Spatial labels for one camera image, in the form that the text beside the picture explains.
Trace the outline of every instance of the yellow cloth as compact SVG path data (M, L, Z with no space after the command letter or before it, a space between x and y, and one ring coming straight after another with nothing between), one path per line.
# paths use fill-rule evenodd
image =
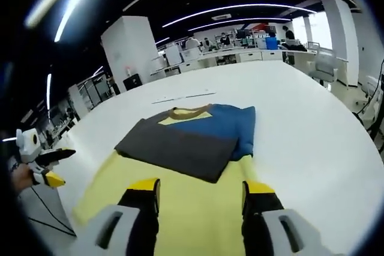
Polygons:
M177 122L164 121L165 125ZM219 181L212 184L124 158L114 151L73 209L75 220L85 225L102 208L116 204L131 183L153 177L160 178L156 256L245 255L241 235L242 181L256 180L250 155L230 161Z

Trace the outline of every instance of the black cable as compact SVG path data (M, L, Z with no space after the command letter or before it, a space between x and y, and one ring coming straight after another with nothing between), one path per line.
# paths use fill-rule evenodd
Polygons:
M32 188L32 190L35 192L35 194L36 194L36 196L40 199L40 201L42 202L42 204L44 205L44 207L48 210L48 212L51 214L51 216L52 217L54 217L61 225L63 225L66 229L68 229L68 230L70 230L71 232L73 232L74 233L74 231L70 228L70 227L68 227L68 226L66 226L63 222L61 222L50 210L49 210L49 208L47 207L47 205L45 204L45 202L43 201L43 199L41 199L40 198L40 196L37 194L37 192L36 192L36 190L33 188L33 187L31 187Z
M36 219L34 219L34 218L31 218L31 217L28 217L28 219L29 219L29 220L32 220L32 221L34 221L34 222L37 222L37 223L43 224L43 225L45 225L45 226L48 226L48 227L50 227L50 228L53 228L53 229L59 230L60 232L63 232L63 233L65 233L65 234L68 234L68 235L70 235L70 236L73 236L73 237L77 237L75 234L72 234L72 233L66 232L66 231L64 231L64 230L61 230L60 228L58 228L58 227L55 227L55 226L52 226L52 225L50 225L50 224L48 224L48 223L45 223L45 222L41 222L41 221L39 221L39 220L36 220Z
M359 115L359 114L366 108L366 106L368 106L368 105L371 103L371 101L372 101L374 95L376 94L376 91L377 91L377 89L379 88L379 85L380 85L380 78L381 78L381 76L382 76L383 64L384 64L384 59L383 59L382 64L381 64L381 66L380 66L380 74L379 74L379 78L377 79L377 85L376 85L376 88L375 88L375 90L374 90L374 92L373 92L372 97L368 100L368 102L366 103L366 105L364 105L363 108L360 109L359 112L357 112L357 115Z

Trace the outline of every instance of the white table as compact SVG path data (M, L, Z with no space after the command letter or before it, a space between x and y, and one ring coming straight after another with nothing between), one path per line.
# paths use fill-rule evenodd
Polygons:
M265 50L265 49L245 49L242 47L234 47L231 49L206 52L193 61L182 62L180 64L172 65L171 67L165 67L157 71L154 71L151 75L155 76L156 79L162 79L167 77L165 73L166 70L169 71L171 69L175 69L183 65L192 64L193 62L195 63L198 62L199 68L206 68L206 67L216 66L217 63L215 58L217 57L236 55L236 59L238 59L238 55L243 53L247 54L247 53L270 53L270 52L277 52L277 53L284 52L284 53L293 55L295 57L295 67L304 73L308 73L307 61L314 61L314 57L317 53L315 50L308 50L308 51ZM338 70L337 79L339 79L344 85L348 87L348 85L352 84L349 82L348 60L337 57L337 61L340 64L340 69Z
M151 104L161 97L216 94ZM254 61L191 71L151 82L93 109L59 142L77 153L55 167L67 184L58 189L72 208L140 118L171 107L207 103L255 106L254 167L286 208L295 209L321 233L323 244L350 253L372 228L384 197L380 155L346 106L282 61Z

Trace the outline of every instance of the white pillar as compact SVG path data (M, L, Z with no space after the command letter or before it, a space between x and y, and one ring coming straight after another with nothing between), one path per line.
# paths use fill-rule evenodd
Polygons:
M303 17L303 18L304 18L305 32L307 33L307 41L313 42L310 18L309 17Z
M80 119L88 114L88 108L84 103L84 99L80 94L79 88L77 85L73 85L68 89L68 93L73 103L73 107L76 110L77 115L79 115Z
M337 57L347 59L349 85L357 86L359 50L355 24L348 4L342 0L322 0L331 31L332 46Z
M126 91L127 67L131 74L139 74L143 84L152 80L150 61L158 52L147 17L122 16L102 34L101 41L121 92Z

